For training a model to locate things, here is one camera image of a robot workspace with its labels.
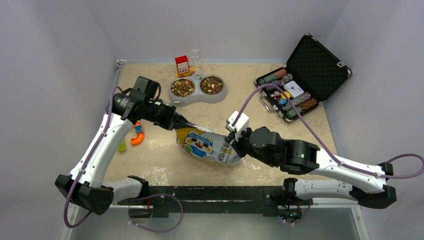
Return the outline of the pet food bag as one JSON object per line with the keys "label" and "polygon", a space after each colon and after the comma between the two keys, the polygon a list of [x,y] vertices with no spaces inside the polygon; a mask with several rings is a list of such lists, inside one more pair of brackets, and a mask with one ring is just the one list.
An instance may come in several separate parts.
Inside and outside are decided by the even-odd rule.
{"label": "pet food bag", "polygon": [[219,166],[235,166],[241,161],[222,134],[198,125],[176,129],[175,133],[180,149],[200,161]]}

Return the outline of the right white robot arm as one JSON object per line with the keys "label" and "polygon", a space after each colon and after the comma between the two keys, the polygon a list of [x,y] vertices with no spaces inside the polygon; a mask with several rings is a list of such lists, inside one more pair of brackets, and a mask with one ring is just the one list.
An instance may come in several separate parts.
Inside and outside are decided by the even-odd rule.
{"label": "right white robot arm", "polygon": [[337,198],[356,201],[370,209],[385,209],[397,201],[396,189],[387,185],[389,163],[366,165],[348,159],[336,160],[317,145],[303,141],[284,140],[266,127],[232,131],[225,141],[239,157],[246,155],[293,176],[317,175],[325,180],[286,179],[280,196],[288,204],[296,200]]}

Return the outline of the silver metal scoop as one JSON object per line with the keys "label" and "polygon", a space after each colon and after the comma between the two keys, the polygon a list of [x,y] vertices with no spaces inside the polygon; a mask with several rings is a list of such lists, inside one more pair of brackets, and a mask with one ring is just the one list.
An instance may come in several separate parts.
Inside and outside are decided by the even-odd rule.
{"label": "silver metal scoop", "polygon": [[179,104],[182,104],[182,101],[172,101],[172,102],[168,102],[168,103],[164,103],[166,106],[176,106]]}

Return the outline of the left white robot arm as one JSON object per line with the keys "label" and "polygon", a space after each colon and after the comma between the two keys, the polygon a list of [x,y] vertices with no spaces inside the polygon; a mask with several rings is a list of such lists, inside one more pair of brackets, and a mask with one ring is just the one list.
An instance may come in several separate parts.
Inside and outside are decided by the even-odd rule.
{"label": "left white robot arm", "polygon": [[60,174],[55,186],[66,198],[65,207],[77,205],[93,214],[102,215],[112,203],[131,199],[138,205],[149,199],[149,183],[137,176],[105,183],[107,169],[120,143],[140,120],[172,131],[190,122],[177,113],[175,106],[157,97],[161,85],[139,76],[132,88],[112,90],[98,132],[85,154],[69,174]]}

